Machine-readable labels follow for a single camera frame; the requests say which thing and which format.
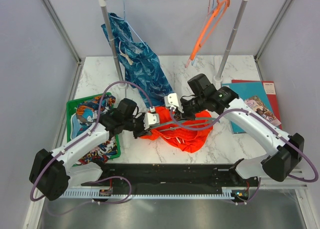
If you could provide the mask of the teal plastic hanger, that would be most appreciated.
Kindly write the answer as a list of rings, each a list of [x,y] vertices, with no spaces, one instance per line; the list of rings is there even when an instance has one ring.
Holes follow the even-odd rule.
[[[197,120],[191,120],[190,122],[192,122],[192,125],[187,125],[187,127],[195,127],[195,126],[201,126],[201,125],[206,125],[206,124],[210,124],[213,121],[217,120],[218,123],[220,123],[221,121],[217,118],[214,117],[200,117]],[[149,130],[159,130],[160,132],[165,132],[165,131],[174,131],[181,128],[181,126],[177,125],[176,123],[174,123],[173,121],[168,121],[168,122],[164,122],[164,123],[160,123],[158,125],[154,125],[151,126],[149,128]]]

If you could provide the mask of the orange shorts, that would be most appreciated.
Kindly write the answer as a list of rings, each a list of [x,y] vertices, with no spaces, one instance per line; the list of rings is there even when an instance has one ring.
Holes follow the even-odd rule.
[[[169,145],[183,152],[195,153],[204,146],[210,132],[213,130],[213,127],[199,131],[187,130],[172,122],[170,111],[167,108],[158,106],[155,110],[159,114],[161,126],[152,129],[150,131],[151,134],[142,136],[142,139],[155,141],[162,138]]]

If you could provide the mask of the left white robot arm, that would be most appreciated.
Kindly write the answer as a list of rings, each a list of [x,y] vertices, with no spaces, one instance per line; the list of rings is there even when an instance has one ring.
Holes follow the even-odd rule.
[[[67,144],[51,151],[41,149],[35,155],[29,181],[32,191],[39,190],[50,201],[58,199],[70,188],[83,183],[95,182],[99,186],[110,180],[108,171],[94,162],[75,166],[75,163],[98,145],[111,139],[122,131],[132,132],[135,138],[149,133],[160,123],[156,109],[134,117],[137,104],[128,98],[122,99],[117,107],[100,115],[85,132]]]

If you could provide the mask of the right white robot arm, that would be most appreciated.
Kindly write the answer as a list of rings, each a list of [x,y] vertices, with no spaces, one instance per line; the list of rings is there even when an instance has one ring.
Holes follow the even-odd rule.
[[[302,160],[305,139],[275,127],[247,106],[242,98],[230,88],[216,89],[203,73],[188,82],[194,98],[181,99],[178,111],[191,120],[204,110],[215,112],[220,117],[235,123],[265,150],[265,155],[252,159],[239,159],[229,173],[229,180],[235,186],[242,185],[252,177],[268,176],[283,182]]]

